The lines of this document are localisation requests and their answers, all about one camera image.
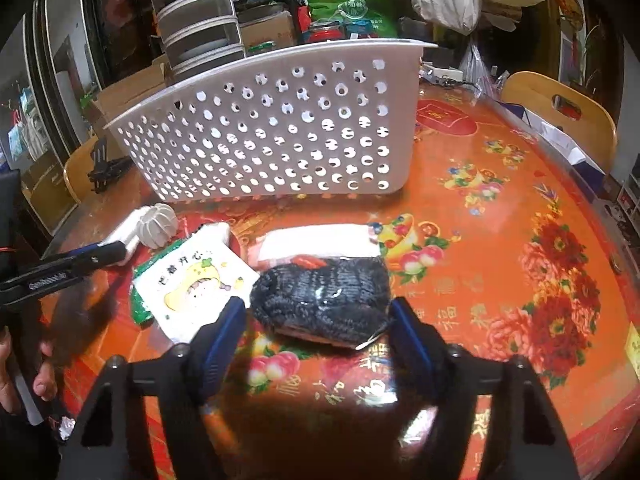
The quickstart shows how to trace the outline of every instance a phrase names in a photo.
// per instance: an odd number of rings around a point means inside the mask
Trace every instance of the table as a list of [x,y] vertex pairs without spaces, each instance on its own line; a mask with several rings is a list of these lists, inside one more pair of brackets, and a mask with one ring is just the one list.
[[[461,89],[421,88],[414,141],[410,177],[392,195],[179,203],[179,234],[227,221],[246,254],[255,237],[277,228],[373,225],[393,293],[449,342],[494,359],[527,355],[581,475],[601,471],[640,412],[625,353],[640,304],[628,272],[612,270],[616,247],[576,176],[524,124]],[[155,200],[132,171],[83,203],[52,250],[101,240],[131,209]],[[130,270],[149,256],[141,248],[127,267],[96,272],[42,302],[58,362],[67,365],[63,395],[72,412],[109,356],[137,361],[169,346],[156,326],[130,319]],[[250,373],[285,351],[296,366],[285,367],[283,380]],[[477,475],[489,401],[479,399],[462,478]],[[145,402],[158,470],[171,478],[157,403]],[[397,396],[384,339],[362,352],[329,351],[278,340],[253,322],[206,412],[229,471],[242,462],[248,478],[405,478],[434,408]]]

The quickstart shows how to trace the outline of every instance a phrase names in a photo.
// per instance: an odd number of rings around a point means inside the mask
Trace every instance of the black yarn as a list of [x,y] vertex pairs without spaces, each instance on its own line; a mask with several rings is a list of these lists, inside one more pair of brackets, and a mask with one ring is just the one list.
[[251,291],[254,316],[280,328],[356,347],[386,329],[389,277],[382,258],[327,259],[320,269],[273,267]]

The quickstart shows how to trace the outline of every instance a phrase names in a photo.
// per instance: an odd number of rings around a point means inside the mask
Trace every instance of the green bag logo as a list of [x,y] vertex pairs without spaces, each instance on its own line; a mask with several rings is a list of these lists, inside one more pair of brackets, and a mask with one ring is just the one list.
[[365,0],[348,0],[338,5],[338,12],[350,20],[360,20],[369,11]]

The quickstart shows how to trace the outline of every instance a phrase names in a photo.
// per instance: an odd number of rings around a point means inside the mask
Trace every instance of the perforated basket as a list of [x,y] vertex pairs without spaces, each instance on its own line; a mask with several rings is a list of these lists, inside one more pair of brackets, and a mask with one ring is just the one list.
[[108,124],[166,202],[388,193],[410,166],[425,45],[353,40],[232,62]]

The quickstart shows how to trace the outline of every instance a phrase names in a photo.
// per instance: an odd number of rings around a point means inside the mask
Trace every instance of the white garlic-shaped object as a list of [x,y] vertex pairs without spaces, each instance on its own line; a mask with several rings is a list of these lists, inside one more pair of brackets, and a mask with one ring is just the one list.
[[156,204],[145,212],[138,222],[140,242],[150,248],[159,249],[167,245],[178,231],[178,219],[167,204]]

